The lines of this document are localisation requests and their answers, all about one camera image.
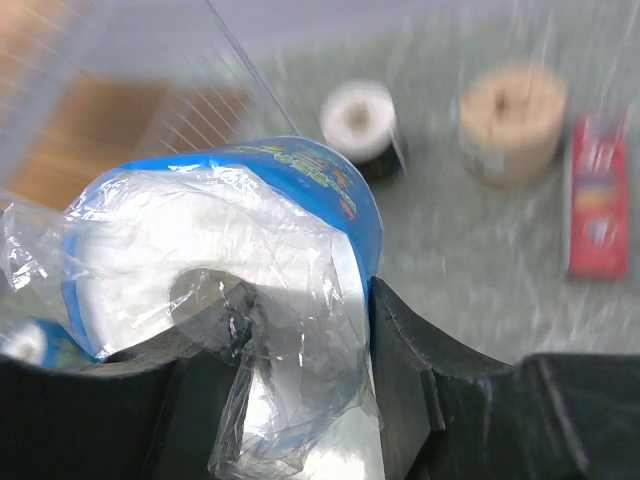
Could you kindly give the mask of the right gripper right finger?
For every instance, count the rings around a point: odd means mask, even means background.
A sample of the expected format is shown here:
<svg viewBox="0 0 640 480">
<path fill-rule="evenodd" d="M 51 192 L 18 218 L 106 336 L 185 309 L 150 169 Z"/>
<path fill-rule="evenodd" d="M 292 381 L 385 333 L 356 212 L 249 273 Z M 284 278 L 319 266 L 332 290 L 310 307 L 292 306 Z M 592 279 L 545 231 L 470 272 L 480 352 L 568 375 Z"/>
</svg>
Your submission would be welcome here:
<svg viewBox="0 0 640 480">
<path fill-rule="evenodd" d="M 505 364 L 377 278 L 369 311 L 387 478 L 638 477 L 637 356 L 545 353 Z"/>
</svg>

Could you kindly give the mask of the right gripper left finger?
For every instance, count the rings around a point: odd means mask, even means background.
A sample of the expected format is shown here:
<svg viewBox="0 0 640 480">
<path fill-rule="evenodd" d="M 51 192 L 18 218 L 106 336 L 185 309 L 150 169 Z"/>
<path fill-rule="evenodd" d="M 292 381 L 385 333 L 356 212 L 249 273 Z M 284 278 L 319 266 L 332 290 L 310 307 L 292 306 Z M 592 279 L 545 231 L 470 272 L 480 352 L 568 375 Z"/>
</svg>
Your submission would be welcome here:
<svg viewBox="0 0 640 480">
<path fill-rule="evenodd" d="M 170 329 L 80 369 L 1 358 L 4 479 L 207 479 L 235 367 Z"/>
</svg>

